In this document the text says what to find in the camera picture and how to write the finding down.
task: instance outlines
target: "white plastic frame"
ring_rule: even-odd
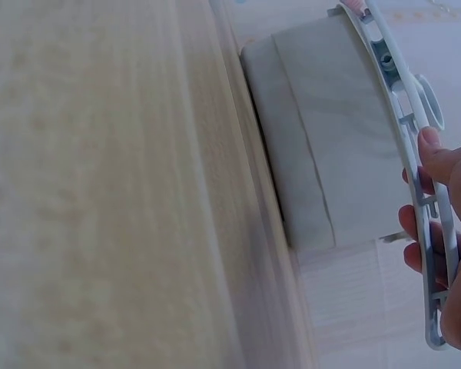
[[[425,337],[427,344],[434,350],[442,350],[447,343],[439,332],[438,309],[442,309],[449,290],[438,291],[436,288],[436,271],[434,267],[434,250],[430,237],[429,222],[431,218],[439,218],[443,229],[444,249],[446,252],[447,281],[451,287],[459,264],[456,231],[454,228],[453,213],[449,202],[446,186],[434,182],[435,195],[425,196],[418,173],[418,147],[416,135],[424,127],[444,129],[444,120],[439,103],[430,87],[429,82],[422,75],[413,75],[408,69],[390,29],[380,10],[373,0],[366,0],[366,17],[361,18],[345,5],[340,5],[348,14],[353,26],[359,33],[367,52],[373,60],[379,80],[390,102],[393,113],[393,130],[396,136],[398,151],[406,169],[410,186],[413,207],[415,208],[416,226],[422,254],[423,293],[425,301]],[[378,35],[372,32],[372,23],[375,23]],[[374,42],[384,41],[389,56],[393,60],[391,71],[397,73],[399,81],[389,84],[386,78],[386,63],[381,62],[375,49]],[[403,113],[400,92],[404,91],[410,102],[413,113]]]

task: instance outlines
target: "wooden panel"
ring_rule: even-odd
[[[0,367],[310,367],[224,26],[0,0]]]

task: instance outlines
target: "pink part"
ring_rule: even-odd
[[[366,7],[363,0],[341,0],[341,2],[355,14],[363,15],[363,9]]]

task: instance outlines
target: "finger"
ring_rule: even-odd
[[[453,169],[461,161],[461,148],[443,148],[437,130],[427,127],[418,135],[418,149],[427,174],[435,181],[449,185]]]
[[[426,194],[435,194],[436,192],[433,189],[432,178],[429,176],[426,170],[423,169],[423,167],[418,167],[418,174],[423,192]],[[403,177],[403,180],[408,183],[408,175],[406,174],[406,169],[403,169],[401,176]]]
[[[418,231],[416,229],[415,209],[412,205],[403,206],[398,212],[400,224],[405,232],[415,241],[418,241]],[[444,237],[442,226],[432,221],[430,222],[430,240],[433,244],[433,249],[436,253],[444,255]],[[458,244],[459,257],[461,258],[461,234],[456,234]]]
[[[405,263],[414,271],[422,273],[422,255],[420,250],[420,244],[414,242],[406,246],[403,256]],[[436,271],[436,283],[440,288],[446,289],[447,284],[447,266],[446,259],[441,255],[434,255],[433,263]]]

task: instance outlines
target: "hand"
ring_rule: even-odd
[[[434,128],[424,128],[418,137],[419,154],[422,167],[419,168],[423,190],[433,194],[432,179],[443,183],[449,189],[449,198],[454,211],[461,220],[461,148],[448,150],[442,147],[439,135]],[[417,240],[416,220],[413,206],[400,209],[400,223],[406,233]],[[435,251],[436,281],[441,290],[447,288],[446,261],[442,228],[435,222],[430,225],[433,247]],[[460,263],[456,280],[451,287],[441,315],[441,330],[446,341],[461,350],[461,234],[457,235]],[[404,251],[405,262],[415,271],[422,271],[420,245],[410,244]]]

